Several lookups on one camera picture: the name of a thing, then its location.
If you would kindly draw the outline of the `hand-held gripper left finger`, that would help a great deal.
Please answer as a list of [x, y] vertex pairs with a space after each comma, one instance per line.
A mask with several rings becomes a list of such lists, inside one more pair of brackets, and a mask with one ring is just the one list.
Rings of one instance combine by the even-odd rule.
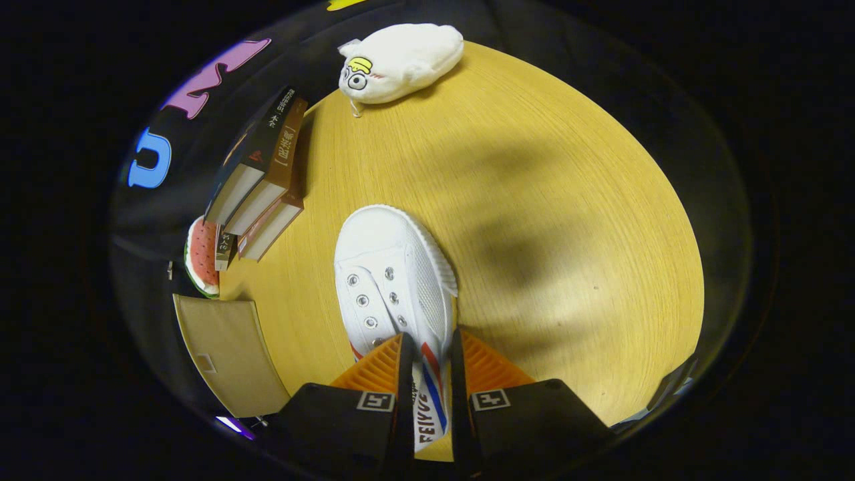
[[414, 341], [400, 333], [275, 415], [267, 452], [301, 477], [401, 477], [414, 460]]

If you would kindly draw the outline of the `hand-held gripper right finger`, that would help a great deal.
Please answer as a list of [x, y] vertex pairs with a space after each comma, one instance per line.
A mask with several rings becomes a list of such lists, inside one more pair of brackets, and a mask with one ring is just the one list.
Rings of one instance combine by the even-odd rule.
[[452, 448], [459, 478], [558, 478], [616, 440], [564, 381], [536, 381], [458, 329], [451, 346]]

